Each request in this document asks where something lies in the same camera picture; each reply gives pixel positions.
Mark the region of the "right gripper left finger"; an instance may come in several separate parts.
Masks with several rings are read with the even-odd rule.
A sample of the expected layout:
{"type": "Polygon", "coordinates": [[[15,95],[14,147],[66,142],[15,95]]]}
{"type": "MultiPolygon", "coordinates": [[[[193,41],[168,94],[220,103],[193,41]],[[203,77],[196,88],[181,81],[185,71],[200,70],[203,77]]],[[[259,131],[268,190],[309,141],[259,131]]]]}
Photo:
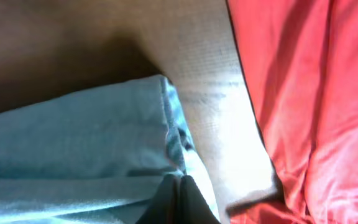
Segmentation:
{"type": "Polygon", "coordinates": [[[136,224],[179,224],[179,204],[178,179],[166,175],[136,224]]]}

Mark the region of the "light blue t-shirt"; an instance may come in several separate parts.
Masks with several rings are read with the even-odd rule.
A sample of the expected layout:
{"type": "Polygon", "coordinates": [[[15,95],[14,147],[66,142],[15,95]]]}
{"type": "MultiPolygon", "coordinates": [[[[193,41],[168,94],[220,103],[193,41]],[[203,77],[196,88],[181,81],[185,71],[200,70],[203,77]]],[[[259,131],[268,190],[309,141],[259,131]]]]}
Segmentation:
{"type": "Polygon", "coordinates": [[[155,75],[0,113],[0,223],[135,223],[166,175],[212,183],[171,81],[155,75]]]}

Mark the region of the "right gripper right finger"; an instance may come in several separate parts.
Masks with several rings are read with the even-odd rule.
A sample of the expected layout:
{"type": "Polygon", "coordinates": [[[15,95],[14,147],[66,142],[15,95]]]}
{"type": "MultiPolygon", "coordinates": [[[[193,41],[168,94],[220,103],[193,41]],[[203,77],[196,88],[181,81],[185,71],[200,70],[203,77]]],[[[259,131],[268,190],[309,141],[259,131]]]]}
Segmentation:
{"type": "Polygon", "coordinates": [[[180,182],[180,223],[220,224],[202,196],[194,179],[186,175],[180,182]]]}

